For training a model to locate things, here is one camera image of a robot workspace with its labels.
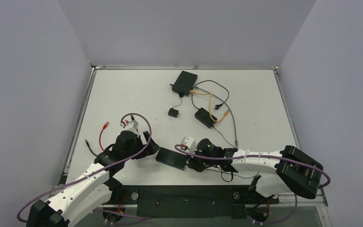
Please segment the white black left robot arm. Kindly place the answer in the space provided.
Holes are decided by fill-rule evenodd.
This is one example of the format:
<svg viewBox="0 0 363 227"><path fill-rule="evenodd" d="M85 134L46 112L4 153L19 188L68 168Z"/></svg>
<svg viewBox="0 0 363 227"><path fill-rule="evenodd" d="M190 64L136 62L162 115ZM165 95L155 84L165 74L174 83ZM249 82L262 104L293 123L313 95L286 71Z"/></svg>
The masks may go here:
<svg viewBox="0 0 363 227"><path fill-rule="evenodd" d="M156 144L151 133L124 130L114 144L98 154L75 181L56 188L58 194L46 201L31 201L26 221L28 227L73 227L101 204L117 203L122 197L122 184L113 176L124 168L126 161L152 155Z"/></svg>

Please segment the large black network switch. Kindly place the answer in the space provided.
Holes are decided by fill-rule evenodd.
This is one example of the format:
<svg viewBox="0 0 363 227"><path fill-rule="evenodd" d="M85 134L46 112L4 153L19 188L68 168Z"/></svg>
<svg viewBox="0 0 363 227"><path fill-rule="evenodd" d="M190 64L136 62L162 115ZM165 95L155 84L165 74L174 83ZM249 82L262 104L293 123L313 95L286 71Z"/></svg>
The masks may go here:
<svg viewBox="0 0 363 227"><path fill-rule="evenodd" d="M198 76L196 74L182 71L176 81L172 84L172 91L180 97L188 96Z"/></svg>

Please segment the small black labelled switch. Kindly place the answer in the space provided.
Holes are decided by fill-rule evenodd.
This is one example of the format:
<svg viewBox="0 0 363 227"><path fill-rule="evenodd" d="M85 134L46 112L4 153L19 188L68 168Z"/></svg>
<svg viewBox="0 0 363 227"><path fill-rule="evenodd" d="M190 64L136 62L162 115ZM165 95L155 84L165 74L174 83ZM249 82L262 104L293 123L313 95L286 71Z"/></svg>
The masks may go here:
<svg viewBox="0 0 363 227"><path fill-rule="evenodd" d="M166 148L160 148L156 156L157 162L180 170L185 169L187 159L186 155Z"/></svg>

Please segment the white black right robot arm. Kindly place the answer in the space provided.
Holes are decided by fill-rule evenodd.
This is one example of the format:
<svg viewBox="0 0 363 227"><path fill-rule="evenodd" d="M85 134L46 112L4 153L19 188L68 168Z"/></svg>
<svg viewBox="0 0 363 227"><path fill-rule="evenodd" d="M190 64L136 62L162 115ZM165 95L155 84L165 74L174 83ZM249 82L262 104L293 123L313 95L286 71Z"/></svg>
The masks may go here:
<svg viewBox="0 0 363 227"><path fill-rule="evenodd" d="M209 139L196 142L192 137L184 137L176 149L189 156L188 167L198 172L207 167L228 173L255 172L247 190L254 202L287 192L315 199L320 188L323 166L295 146L287 145L274 152L251 152L222 148Z"/></svg>

